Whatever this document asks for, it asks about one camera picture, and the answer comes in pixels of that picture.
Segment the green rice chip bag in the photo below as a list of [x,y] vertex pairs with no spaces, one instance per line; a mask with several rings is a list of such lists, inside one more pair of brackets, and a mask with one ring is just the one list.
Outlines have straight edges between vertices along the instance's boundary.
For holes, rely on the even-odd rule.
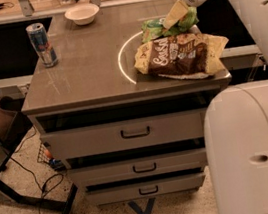
[[187,14],[180,19],[167,22],[166,19],[156,18],[144,21],[141,25],[142,42],[150,42],[157,38],[176,36],[188,32],[191,27],[198,23],[197,9],[189,7]]

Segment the brown and yellow chip bag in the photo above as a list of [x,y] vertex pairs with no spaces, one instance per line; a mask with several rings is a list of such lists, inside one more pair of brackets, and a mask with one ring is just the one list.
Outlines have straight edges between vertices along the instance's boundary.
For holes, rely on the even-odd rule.
[[205,79],[223,69],[219,58],[228,41],[224,36],[203,33],[159,38],[139,47],[134,66],[146,75]]

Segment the blue silver redbull can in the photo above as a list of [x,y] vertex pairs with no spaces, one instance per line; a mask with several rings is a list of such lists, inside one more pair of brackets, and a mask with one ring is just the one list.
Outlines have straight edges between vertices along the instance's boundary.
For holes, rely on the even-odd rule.
[[58,62],[56,52],[48,40],[48,34],[43,24],[30,24],[26,28],[32,47],[45,67],[51,68]]

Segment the white bowl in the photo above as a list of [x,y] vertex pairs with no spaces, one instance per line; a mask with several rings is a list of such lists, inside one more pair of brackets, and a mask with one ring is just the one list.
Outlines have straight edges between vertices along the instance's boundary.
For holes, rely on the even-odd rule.
[[65,12],[65,18],[71,20],[76,25],[86,25],[93,22],[99,12],[99,6],[95,4],[78,4]]

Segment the grey drawer cabinet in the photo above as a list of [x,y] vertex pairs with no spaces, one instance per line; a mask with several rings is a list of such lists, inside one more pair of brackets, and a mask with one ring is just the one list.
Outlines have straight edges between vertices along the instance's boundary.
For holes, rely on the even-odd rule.
[[[23,112],[44,134],[195,109],[207,109],[230,81],[226,69],[205,80],[175,80],[140,74],[134,56],[141,24],[167,14],[170,0],[104,7],[89,25],[56,16],[48,34],[58,54],[55,67],[36,67]],[[205,149],[204,137],[61,160],[69,170]],[[79,187],[87,193],[204,173],[204,167]]]

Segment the middle grey drawer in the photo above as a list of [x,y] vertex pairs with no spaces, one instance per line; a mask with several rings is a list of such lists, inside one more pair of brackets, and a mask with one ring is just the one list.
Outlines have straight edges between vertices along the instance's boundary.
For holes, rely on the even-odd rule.
[[204,167],[207,164],[204,148],[166,153],[135,160],[72,169],[68,175],[79,187],[99,185],[143,176],[165,174]]

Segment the grey drawer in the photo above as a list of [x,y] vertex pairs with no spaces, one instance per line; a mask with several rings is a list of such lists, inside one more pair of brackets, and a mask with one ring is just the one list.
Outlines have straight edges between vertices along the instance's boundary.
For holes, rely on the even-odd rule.
[[41,141],[61,160],[185,141],[204,135],[205,113],[204,109],[195,109],[62,130],[43,134]]
[[163,194],[170,194],[182,191],[195,190],[204,183],[205,174],[203,172],[168,179],[130,184],[128,186],[113,187],[87,193],[86,197],[94,205],[107,205],[119,203],[125,200],[151,197]]
[[207,164],[204,148],[166,153],[135,160],[72,169],[68,175],[79,187],[99,185],[143,176],[165,174],[204,167]]

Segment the top grey drawer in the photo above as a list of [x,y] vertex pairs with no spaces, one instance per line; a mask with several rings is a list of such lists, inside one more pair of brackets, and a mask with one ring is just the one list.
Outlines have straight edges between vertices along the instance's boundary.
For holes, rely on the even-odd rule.
[[62,130],[43,134],[41,141],[61,160],[185,141],[204,135],[205,113],[204,109],[195,109]]

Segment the bottom grey drawer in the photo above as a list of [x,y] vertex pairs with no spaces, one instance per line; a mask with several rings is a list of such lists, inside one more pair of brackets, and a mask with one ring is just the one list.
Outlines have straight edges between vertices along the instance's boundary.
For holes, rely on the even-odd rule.
[[86,197],[94,205],[107,205],[119,203],[125,200],[151,197],[163,194],[170,194],[182,191],[195,190],[204,183],[205,174],[203,172],[168,179],[130,184],[128,186],[113,187],[87,193]]

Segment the brown office chair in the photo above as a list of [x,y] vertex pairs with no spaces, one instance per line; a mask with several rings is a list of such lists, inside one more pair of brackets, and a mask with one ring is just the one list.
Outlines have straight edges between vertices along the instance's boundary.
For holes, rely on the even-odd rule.
[[33,124],[22,112],[24,99],[0,95],[0,147],[13,152]]

